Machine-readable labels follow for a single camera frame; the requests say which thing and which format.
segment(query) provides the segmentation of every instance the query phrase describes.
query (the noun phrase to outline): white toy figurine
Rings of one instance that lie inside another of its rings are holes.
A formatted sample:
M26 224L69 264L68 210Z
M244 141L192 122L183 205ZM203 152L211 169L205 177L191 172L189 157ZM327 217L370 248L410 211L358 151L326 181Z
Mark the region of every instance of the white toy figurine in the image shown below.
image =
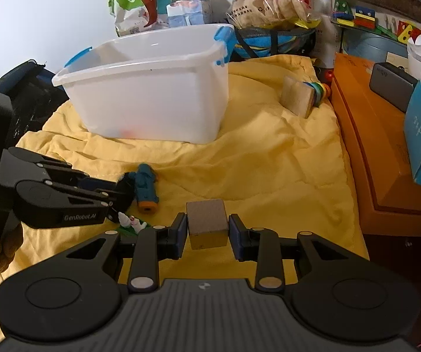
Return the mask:
M117 216L119 218L119 223L123 228L132 227L136 234L138 234L142 229L145 229L147 226L146 222L141 223L138 218L135 218L134 216L127 217L127 215L122 212L119 212Z

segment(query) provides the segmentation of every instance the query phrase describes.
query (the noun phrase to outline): black backpack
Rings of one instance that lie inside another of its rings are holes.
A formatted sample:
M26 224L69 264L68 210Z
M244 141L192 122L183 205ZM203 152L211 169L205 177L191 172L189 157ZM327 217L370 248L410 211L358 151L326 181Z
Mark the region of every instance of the black backpack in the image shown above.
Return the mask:
M0 78L0 93L10 97L14 118L5 147L15 146L28 131L39 131L52 113L69 97L52 85L54 74L29 60Z

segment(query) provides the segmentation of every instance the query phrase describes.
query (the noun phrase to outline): screw head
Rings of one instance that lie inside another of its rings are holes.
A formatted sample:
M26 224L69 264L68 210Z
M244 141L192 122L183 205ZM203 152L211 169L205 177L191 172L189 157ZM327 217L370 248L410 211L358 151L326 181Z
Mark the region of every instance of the screw head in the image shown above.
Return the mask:
M278 289L282 285L282 281L275 276L266 276L259 279L259 285L265 289Z
M148 289L153 286L153 279L148 276L138 276L131 280L131 286L136 289Z

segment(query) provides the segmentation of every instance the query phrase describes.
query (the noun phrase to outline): round pad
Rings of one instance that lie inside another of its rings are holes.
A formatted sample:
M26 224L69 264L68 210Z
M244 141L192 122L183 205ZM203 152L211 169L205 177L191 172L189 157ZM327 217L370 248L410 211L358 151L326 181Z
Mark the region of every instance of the round pad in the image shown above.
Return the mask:
M56 263L50 260L57 258ZM37 343L77 339L106 324L121 304L117 283L93 263L56 256L0 285L5 336Z
M26 298L36 307L55 309L75 302L82 289L78 283L65 278L46 278L37 281L26 290Z
M321 261L293 288L296 312L335 339L375 343L414 325L420 298L411 283L359 260Z

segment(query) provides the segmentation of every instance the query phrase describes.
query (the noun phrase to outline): gray power bank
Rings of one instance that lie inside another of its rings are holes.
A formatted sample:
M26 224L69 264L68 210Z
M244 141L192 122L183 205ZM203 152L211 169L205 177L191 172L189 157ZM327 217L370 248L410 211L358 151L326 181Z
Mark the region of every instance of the gray power bank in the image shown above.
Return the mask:
M417 79L389 62L375 63L370 78L370 90L406 112Z

